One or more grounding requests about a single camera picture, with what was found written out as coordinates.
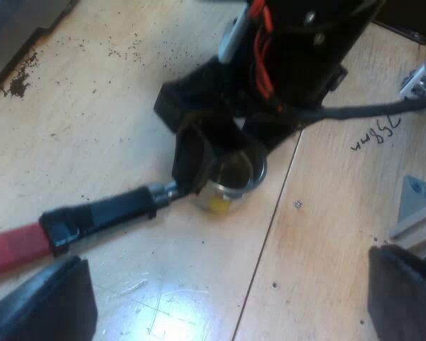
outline silver component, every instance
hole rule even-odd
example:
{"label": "silver component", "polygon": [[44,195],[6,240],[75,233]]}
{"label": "silver component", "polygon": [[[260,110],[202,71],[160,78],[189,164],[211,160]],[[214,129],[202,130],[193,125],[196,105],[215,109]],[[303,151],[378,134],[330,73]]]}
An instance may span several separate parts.
{"label": "silver component", "polygon": [[314,45],[321,45],[325,42],[325,34],[323,34],[322,32],[317,33],[314,36]]}
{"label": "silver component", "polygon": [[166,207],[172,201],[183,196],[178,190],[177,183],[175,181],[167,185],[163,185],[162,183],[151,183],[148,185],[148,189],[150,190],[158,208]]}
{"label": "silver component", "polygon": [[417,99],[426,96],[426,62],[403,80],[399,95],[403,99]]}
{"label": "silver component", "polygon": [[400,195],[398,221],[402,222],[424,207],[426,207],[426,182],[406,175]]}
{"label": "silver component", "polygon": [[310,25],[312,22],[314,22],[314,19],[315,19],[315,12],[314,11],[307,12],[305,17],[305,25],[306,26]]}
{"label": "silver component", "polygon": [[221,45],[219,45],[218,59],[221,64],[229,64],[235,56],[235,52],[240,45],[241,39],[251,22],[247,12],[249,5],[245,4],[240,16],[237,18],[236,23],[228,27],[228,30],[222,38]]}

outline table surface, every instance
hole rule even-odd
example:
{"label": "table surface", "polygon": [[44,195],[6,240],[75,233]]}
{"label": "table surface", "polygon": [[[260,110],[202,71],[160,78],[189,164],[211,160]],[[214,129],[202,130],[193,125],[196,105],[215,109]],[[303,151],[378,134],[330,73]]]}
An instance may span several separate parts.
{"label": "table surface", "polygon": [[[169,181],[175,137],[153,112],[160,86],[215,54],[240,9],[81,0],[38,39],[23,60],[23,97],[0,91],[0,232],[54,207]],[[325,103],[396,99],[425,59],[426,47],[371,25]],[[367,251],[396,223],[403,176],[426,180],[426,117],[379,124],[395,126],[392,136],[379,132],[384,143],[358,151],[376,119],[324,121],[292,136],[231,215],[181,200],[78,245],[99,311],[94,339],[375,339]],[[51,260],[1,276],[0,298]]]}

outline bolt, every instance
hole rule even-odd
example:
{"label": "bolt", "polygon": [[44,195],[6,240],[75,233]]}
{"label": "bolt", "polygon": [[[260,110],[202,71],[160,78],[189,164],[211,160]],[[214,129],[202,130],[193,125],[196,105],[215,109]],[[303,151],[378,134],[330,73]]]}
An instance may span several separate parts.
{"label": "bolt", "polygon": [[420,186],[420,184],[419,184],[419,183],[413,183],[413,184],[412,184],[412,188],[413,188],[413,190],[414,190],[416,193],[421,192],[421,186]]}
{"label": "bolt", "polygon": [[322,32],[316,34],[314,36],[314,45],[321,45],[325,42],[325,34],[323,34]]}
{"label": "bolt", "polygon": [[315,12],[314,11],[307,12],[305,17],[305,25],[306,26],[310,25],[314,21],[314,19],[315,19]]}

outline black machine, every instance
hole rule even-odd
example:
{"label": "black machine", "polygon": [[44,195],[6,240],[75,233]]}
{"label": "black machine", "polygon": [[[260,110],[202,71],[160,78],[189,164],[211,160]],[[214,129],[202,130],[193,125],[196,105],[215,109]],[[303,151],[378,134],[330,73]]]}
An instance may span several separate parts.
{"label": "black machine", "polygon": [[[236,153],[270,153],[322,119],[399,114],[426,97],[389,105],[322,108],[347,71],[341,61],[384,0],[249,1],[219,56],[163,85],[155,111],[177,134],[173,177],[198,193]],[[239,129],[234,119],[245,119]]]}

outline red wire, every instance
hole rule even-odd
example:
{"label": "red wire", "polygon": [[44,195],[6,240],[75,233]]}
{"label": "red wire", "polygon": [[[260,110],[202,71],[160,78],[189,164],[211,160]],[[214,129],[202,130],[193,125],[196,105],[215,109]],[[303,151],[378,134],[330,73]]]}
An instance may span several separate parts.
{"label": "red wire", "polygon": [[[263,26],[267,33],[273,32],[273,20],[265,0],[254,0],[249,8],[248,14],[251,18],[263,17]],[[254,40],[254,59],[256,60],[256,88],[263,98],[269,99],[274,92],[273,83],[265,67],[265,56],[270,46],[270,39],[263,38],[263,29],[260,28]]]}
{"label": "red wire", "polygon": [[268,33],[273,32],[273,20],[271,20],[271,13],[268,6],[263,7],[263,23]]}
{"label": "red wire", "polygon": [[248,14],[251,18],[257,18],[265,6],[265,0],[254,0],[251,7],[249,7]]}

